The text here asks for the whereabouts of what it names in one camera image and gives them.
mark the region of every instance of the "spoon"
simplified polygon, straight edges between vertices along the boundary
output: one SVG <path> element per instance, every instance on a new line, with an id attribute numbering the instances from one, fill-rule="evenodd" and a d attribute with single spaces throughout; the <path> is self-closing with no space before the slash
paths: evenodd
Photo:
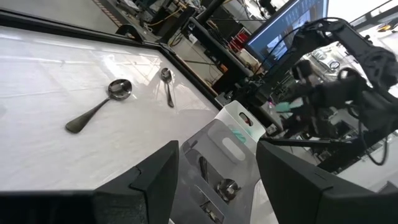
<path id="1" fill-rule="evenodd" d="M 172 95 L 170 94 L 170 87 L 169 87 L 169 83 L 172 81 L 172 73 L 170 72 L 170 69 L 163 68 L 162 71 L 160 72 L 160 78 L 162 79 L 163 82 L 167 84 L 167 104 L 169 105 L 169 107 L 173 108 L 174 103 Z"/>
<path id="2" fill-rule="evenodd" d="M 223 179 L 217 185 L 217 193 L 225 202 L 232 201 L 239 190 L 241 188 L 238 187 L 235 180 L 231 179 Z"/>
<path id="3" fill-rule="evenodd" d="M 129 80 L 119 79 L 111 82 L 108 86 L 108 97 L 93 109 L 87 111 L 85 114 L 69 121 L 65 126 L 71 133 L 79 133 L 94 116 L 94 114 L 107 103 L 110 99 L 125 100 L 127 99 L 132 90 L 132 85 Z"/>

